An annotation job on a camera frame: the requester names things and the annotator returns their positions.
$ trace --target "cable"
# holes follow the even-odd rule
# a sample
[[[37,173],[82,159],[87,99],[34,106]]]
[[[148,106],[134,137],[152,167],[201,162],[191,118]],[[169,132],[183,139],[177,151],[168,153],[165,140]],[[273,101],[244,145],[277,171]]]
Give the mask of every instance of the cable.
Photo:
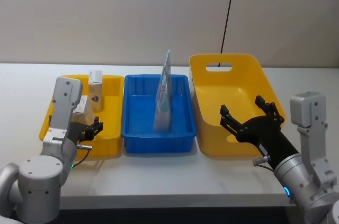
[[[80,165],[88,157],[89,154],[90,154],[90,150],[87,150],[85,157],[82,160],[80,160],[78,163],[74,164],[72,168],[75,168],[76,166]]]
[[[271,169],[270,167],[266,167],[266,166],[263,166],[263,165],[256,165],[255,167],[263,167],[263,168],[268,169],[269,171],[274,172],[273,169]]]
[[[224,41],[225,41],[225,35],[226,35],[226,28],[227,28],[227,23],[228,23],[228,16],[229,16],[229,10],[231,8],[231,2],[232,0],[229,0],[229,3],[228,3],[228,10],[227,10],[227,16],[226,16],[226,23],[225,23],[225,29],[224,29],[224,37],[222,39],[222,44],[221,44],[221,51],[220,53],[222,53],[222,50],[224,48]]]

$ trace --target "white table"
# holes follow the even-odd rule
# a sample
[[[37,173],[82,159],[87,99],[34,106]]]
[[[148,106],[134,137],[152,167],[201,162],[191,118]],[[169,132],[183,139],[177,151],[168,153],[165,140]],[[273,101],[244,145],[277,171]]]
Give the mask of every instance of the white table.
[[[0,167],[38,155],[38,139],[55,80],[65,74],[159,74],[161,67],[0,64]],[[327,97],[327,157],[339,174],[339,69],[265,68],[289,118],[289,97],[319,91]],[[188,75],[188,67],[173,67]],[[284,134],[300,150],[296,126],[288,120]],[[213,160],[201,154],[131,157],[84,162],[62,187],[61,208],[285,206],[288,198],[274,175],[253,167],[250,159]]]

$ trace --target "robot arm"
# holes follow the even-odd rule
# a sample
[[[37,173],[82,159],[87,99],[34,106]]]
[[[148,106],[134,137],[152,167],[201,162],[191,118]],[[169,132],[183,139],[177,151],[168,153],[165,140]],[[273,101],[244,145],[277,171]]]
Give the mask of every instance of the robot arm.
[[[325,97],[308,92],[291,98],[291,120],[301,134],[301,154],[281,132],[283,118],[275,104],[265,103],[260,96],[255,103],[265,115],[240,124],[223,105],[220,124],[239,142],[258,148],[263,157],[253,164],[268,162],[308,223],[339,223],[339,195],[333,190],[336,176],[325,156]]]
[[[0,171],[1,223],[19,223],[4,218],[14,207],[18,218],[29,224],[46,223],[57,217],[61,187],[72,168],[77,149],[92,149],[78,143],[93,140],[103,128],[98,118],[91,126],[70,121],[82,88],[77,79],[57,78],[52,99],[54,111],[41,154],[26,159],[20,166],[7,164]]]

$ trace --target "gray wall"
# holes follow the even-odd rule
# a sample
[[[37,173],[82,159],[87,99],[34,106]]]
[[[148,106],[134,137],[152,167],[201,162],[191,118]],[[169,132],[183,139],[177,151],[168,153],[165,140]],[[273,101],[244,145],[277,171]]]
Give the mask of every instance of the gray wall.
[[[339,0],[0,0],[0,62],[175,65],[246,52],[339,67]]]

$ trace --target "plastic bag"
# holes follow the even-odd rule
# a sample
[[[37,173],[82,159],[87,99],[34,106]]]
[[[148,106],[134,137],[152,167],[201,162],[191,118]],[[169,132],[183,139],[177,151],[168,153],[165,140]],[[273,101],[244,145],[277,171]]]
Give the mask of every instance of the plastic bag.
[[[172,124],[172,79],[170,50],[167,51],[163,72],[155,98],[155,114],[153,130],[167,133],[171,131]]]

